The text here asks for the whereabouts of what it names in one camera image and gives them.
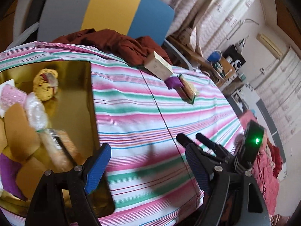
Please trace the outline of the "black rolled mat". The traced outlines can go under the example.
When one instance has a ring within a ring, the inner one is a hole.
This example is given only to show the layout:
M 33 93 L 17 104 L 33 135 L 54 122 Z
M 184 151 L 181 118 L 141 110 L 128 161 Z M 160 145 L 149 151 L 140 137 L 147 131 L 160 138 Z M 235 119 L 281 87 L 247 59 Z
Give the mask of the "black rolled mat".
M 28 29 L 30 26 L 40 21 L 42 10 L 44 8 L 46 0 L 32 0 L 30 3 L 29 11 L 24 24 L 24 29 Z

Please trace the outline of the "yellow knitted toy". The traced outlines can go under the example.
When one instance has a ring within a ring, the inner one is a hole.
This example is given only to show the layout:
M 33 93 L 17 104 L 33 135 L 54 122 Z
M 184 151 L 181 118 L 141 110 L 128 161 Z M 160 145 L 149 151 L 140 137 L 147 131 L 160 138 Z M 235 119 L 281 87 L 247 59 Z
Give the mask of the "yellow knitted toy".
M 41 101 L 50 100 L 58 91 L 58 73 L 54 69 L 42 69 L 34 77 L 33 92 Z

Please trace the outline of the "green white small box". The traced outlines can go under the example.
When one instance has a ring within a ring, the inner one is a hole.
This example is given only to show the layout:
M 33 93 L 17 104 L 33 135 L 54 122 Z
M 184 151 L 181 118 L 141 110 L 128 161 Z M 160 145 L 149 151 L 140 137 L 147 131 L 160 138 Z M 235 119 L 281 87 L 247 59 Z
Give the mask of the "green white small box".
M 178 76 L 178 79 L 180 80 L 182 84 L 182 91 L 185 93 L 188 103 L 194 104 L 195 98 L 198 94 L 198 91 L 194 87 L 192 83 L 187 81 L 182 74 Z

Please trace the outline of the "wooden side desk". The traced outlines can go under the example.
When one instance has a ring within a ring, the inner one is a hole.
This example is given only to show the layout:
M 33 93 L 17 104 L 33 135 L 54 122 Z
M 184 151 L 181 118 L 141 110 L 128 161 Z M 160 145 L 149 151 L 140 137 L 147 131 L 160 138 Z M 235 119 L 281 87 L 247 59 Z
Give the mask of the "wooden side desk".
M 173 37 L 169 36 L 167 41 L 171 43 L 171 45 L 174 46 L 186 60 L 188 60 L 194 70 L 200 70 L 204 74 L 209 75 L 211 80 L 221 91 L 237 78 L 236 70 L 226 61 L 226 59 L 224 59 L 224 57 L 219 61 L 223 70 L 223 75 L 221 75 L 220 72 L 213 67 L 212 63 L 198 53 L 185 47 Z

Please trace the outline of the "tan sponge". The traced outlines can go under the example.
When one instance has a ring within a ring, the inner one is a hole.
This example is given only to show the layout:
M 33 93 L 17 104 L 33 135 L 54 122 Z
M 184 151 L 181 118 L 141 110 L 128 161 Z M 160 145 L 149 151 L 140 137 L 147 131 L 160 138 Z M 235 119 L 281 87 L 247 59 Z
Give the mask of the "tan sponge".
M 3 150 L 7 146 L 7 137 L 5 132 L 5 125 L 2 119 L 0 119 L 0 153 L 3 152 Z
M 29 125 L 23 107 L 16 103 L 4 116 L 8 147 L 12 156 L 20 163 L 25 162 L 40 147 L 37 132 Z
M 52 167 L 50 159 L 31 157 L 22 165 L 16 184 L 26 200 L 31 200 L 44 172 Z

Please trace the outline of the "snack packet green edge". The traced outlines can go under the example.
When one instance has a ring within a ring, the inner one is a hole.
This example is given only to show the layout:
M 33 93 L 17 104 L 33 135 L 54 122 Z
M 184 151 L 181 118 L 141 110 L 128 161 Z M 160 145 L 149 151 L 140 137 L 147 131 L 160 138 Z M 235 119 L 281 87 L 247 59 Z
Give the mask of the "snack packet green edge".
M 39 137 L 56 173 L 70 171 L 84 164 L 84 157 L 65 131 L 45 129 L 39 133 Z

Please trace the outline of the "beige cardboard box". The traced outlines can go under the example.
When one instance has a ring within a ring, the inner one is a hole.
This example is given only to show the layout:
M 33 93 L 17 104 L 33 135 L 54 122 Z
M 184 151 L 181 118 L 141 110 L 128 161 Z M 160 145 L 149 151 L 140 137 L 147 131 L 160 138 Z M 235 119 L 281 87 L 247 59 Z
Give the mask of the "beige cardboard box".
M 144 62 L 144 67 L 162 81 L 173 75 L 171 65 L 156 52 L 148 55 Z

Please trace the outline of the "wall air conditioner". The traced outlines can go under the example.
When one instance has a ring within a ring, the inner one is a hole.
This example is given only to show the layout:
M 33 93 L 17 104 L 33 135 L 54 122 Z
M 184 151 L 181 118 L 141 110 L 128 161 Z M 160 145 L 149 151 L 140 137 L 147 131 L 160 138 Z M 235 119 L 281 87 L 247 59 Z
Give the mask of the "wall air conditioner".
M 259 33 L 257 40 L 276 58 L 281 59 L 283 52 L 281 49 L 265 34 Z

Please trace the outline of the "patterned pink curtain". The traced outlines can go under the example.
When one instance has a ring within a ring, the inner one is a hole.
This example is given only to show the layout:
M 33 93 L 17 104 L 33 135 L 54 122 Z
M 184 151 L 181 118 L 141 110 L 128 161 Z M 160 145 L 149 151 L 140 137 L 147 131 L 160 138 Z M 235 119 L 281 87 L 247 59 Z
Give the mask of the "patterned pink curtain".
M 161 0 L 174 10 L 168 35 L 203 57 L 217 49 L 255 0 Z

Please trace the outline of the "gold metal tin tray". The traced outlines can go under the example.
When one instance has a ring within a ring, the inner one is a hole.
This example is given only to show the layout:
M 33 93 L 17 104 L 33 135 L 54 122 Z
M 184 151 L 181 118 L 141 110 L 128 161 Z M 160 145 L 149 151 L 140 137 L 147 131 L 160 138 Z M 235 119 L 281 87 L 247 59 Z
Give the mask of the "gold metal tin tray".
M 48 128 L 56 132 L 68 148 L 74 149 L 76 163 L 83 164 L 100 148 L 92 97 L 91 64 L 88 61 L 49 61 L 14 66 L 1 70 L 1 83 L 14 80 L 17 88 L 30 93 L 35 76 L 43 69 L 54 69 L 58 73 L 58 92 L 43 103 L 49 119 Z M 7 216 L 26 217 L 42 172 L 48 169 L 58 173 L 71 167 L 64 167 L 62 162 L 54 164 L 44 144 L 41 144 L 16 177 L 16 183 L 21 186 L 27 201 L 7 191 L 1 195 L 1 208 Z

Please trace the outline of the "dark red cloth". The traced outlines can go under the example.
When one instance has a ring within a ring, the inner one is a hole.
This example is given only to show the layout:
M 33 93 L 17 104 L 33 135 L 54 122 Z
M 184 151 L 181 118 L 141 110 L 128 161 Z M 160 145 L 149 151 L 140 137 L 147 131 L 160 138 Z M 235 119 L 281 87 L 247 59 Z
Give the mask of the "dark red cloth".
M 131 66 L 144 65 L 148 55 L 156 52 L 168 64 L 172 65 L 166 51 L 150 36 L 142 36 L 134 39 L 110 29 L 100 31 L 85 29 L 58 37 L 52 42 L 96 47 L 102 52 L 120 57 Z

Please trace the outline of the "white plastic bundle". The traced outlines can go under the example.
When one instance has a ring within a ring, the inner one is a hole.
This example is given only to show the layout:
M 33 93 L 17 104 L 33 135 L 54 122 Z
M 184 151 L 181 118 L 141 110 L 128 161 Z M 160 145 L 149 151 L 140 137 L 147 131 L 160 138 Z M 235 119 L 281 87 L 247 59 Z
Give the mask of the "white plastic bundle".
M 35 131 L 40 132 L 47 128 L 49 123 L 48 115 L 43 103 L 34 92 L 27 95 L 24 102 L 24 109 L 29 125 L 34 128 Z

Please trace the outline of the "pink ribbed pack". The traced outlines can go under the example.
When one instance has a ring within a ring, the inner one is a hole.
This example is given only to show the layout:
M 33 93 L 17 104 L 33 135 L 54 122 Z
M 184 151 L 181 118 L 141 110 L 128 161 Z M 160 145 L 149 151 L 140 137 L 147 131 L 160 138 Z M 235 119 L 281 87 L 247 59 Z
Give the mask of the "pink ribbed pack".
M 15 86 L 6 85 L 1 94 L 1 105 L 6 112 L 14 104 L 24 105 L 27 94 Z

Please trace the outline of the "white foam block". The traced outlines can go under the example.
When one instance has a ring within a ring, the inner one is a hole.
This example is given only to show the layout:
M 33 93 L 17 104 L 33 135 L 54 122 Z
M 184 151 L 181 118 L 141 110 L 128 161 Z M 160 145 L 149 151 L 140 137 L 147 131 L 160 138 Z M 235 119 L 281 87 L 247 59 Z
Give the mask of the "white foam block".
M 6 85 L 15 86 L 15 82 L 14 82 L 13 79 L 11 79 L 11 80 L 8 80 L 8 81 L 3 82 L 2 84 L 0 84 L 0 95 L 2 94 L 3 88 Z M 5 114 L 5 111 L 4 111 L 3 107 L 2 107 L 2 105 L 0 105 L 0 115 L 1 115 L 1 118 L 4 117 L 4 114 Z

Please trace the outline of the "purple cloth pouch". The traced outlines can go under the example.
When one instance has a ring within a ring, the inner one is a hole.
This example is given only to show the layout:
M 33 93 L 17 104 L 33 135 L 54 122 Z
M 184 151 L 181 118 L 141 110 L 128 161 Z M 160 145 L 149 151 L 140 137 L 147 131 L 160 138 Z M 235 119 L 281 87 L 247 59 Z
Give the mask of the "purple cloth pouch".
M 22 201 L 27 201 L 16 183 L 16 176 L 22 165 L 19 162 L 11 160 L 9 157 L 1 154 L 1 178 L 3 189 Z

